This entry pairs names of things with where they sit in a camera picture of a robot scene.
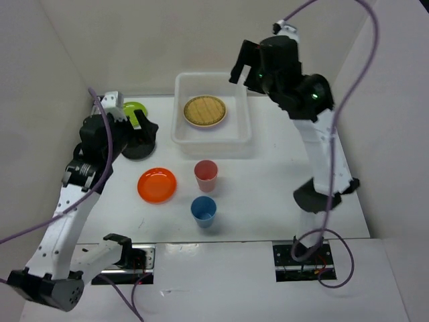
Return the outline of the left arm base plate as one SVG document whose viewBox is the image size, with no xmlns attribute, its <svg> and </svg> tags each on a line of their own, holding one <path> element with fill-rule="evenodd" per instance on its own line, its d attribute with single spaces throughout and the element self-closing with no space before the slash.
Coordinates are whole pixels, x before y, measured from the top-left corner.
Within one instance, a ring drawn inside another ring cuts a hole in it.
<svg viewBox="0 0 429 322">
<path fill-rule="evenodd" d="M 101 277 L 108 278 L 116 285 L 149 285 L 154 283 L 154 266 L 156 257 L 155 244 L 133 244 L 135 255 L 131 262 L 123 268 L 113 265 L 103 270 L 99 276 L 92 279 L 92 285 L 107 285 Z"/>
</svg>

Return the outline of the green plate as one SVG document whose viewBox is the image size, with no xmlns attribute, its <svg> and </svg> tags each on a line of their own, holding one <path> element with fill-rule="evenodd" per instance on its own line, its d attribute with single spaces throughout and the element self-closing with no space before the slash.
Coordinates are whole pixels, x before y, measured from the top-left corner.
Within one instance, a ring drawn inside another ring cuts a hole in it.
<svg viewBox="0 0 429 322">
<path fill-rule="evenodd" d="M 124 103 L 123 110 L 134 128 L 139 127 L 139 122 L 135 116 L 135 111 L 142 111 L 146 117 L 148 114 L 146 107 L 143 104 L 135 101 L 129 101 Z"/>
</svg>

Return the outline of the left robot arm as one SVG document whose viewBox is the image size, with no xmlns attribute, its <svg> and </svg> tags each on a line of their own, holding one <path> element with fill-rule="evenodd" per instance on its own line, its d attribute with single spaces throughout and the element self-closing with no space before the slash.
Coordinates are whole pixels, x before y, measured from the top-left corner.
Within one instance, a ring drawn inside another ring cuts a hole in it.
<svg viewBox="0 0 429 322">
<path fill-rule="evenodd" d="M 72 258 L 81 231 L 98 202 L 113 162 L 119 155 L 142 159 L 156 145 L 158 125 L 136 111 L 139 128 L 126 116 L 91 115 L 80 128 L 80 143 L 67 165 L 58 206 L 32 258 L 13 270 L 7 285 L 25 300 L 69 312 L 77 306 L 86 284 L 110 266 L 145 268 L 146 252 L 132 246 L 131 238 L 109 233 L 101 243 Z"/>
</svg>

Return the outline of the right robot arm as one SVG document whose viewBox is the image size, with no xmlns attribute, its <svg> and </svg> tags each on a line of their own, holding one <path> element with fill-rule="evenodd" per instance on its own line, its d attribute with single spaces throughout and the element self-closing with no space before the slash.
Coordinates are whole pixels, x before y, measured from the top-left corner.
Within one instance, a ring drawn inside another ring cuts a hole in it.
<svg viewBox="0 0 429 322">
<path fill-rule="evenodd" d="M 331 88 L 322 75 L 303 74 L 298 43 L 288 36 L 243 41 L 230 83 L 238 83 L 245 66 L 249 67 L 245 87 L 267 95 L 285 111 L 304 143 L 312 176 L 293 193 L 302 212 L 291 257 L 307 264 L 323 243 L 331 211 L 360 185 L 336 140 Z"/>
</svg>

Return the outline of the black plate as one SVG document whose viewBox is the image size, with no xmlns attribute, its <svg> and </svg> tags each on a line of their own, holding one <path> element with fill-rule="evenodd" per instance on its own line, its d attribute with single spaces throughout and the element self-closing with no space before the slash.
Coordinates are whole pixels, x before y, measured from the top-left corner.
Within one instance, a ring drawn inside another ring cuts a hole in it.
<svg viewBox="0 0 429 322">
<path fill-rule="evenodd" d="M 125 148 L 122 151 L 122 155 L 128 160 L 134 160 L 134 161 L 143 160 L 150 157 L 154 152 L 155 148 L 156 148 L 156 143 L 151 144 L 150 146 L 146 146 L 144 149 L 127 150 Z"/>
</svg>

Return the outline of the purple plate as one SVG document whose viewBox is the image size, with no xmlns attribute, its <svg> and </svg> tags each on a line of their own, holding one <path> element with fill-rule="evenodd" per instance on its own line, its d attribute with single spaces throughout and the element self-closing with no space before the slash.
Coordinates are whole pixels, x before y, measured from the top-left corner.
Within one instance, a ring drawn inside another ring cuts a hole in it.
<svg viewBox="0 0 429 322">
<path fill-rule="evenodd" d="M 226 115 L 222 120 L 220 120 L 219 122 L 212 124 L 212 125 L 199 126 L 199 125 L 195 125 L 195 124 L 191 124 L 191 123 L 189 123 L 188 125 L 194 129 L 197 129 L 197 130 L 211 131 L 211 130 L 218 130 L 218 129 L 224 128 L 224 126 L 226 124 L 228 124 L 228 121 L 229 121 L 229 116 Z"/>
</svg>

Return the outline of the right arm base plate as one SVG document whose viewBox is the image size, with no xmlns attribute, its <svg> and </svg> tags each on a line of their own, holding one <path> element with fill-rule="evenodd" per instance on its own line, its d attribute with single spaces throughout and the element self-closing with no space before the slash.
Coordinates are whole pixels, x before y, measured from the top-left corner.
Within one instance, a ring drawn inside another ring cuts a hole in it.
<svg viewBox="0 0 429 322">
<path fill-rule="evenodd" d="M 276 282 L 300 282 L 318 280 L 321 273 L 322 280 L 336 280 L 334 262 L 328 243 L 311 257 L 299 263 L 291 257 L 292 243 L 273 244 L 273 260 Z"/>
</svg>

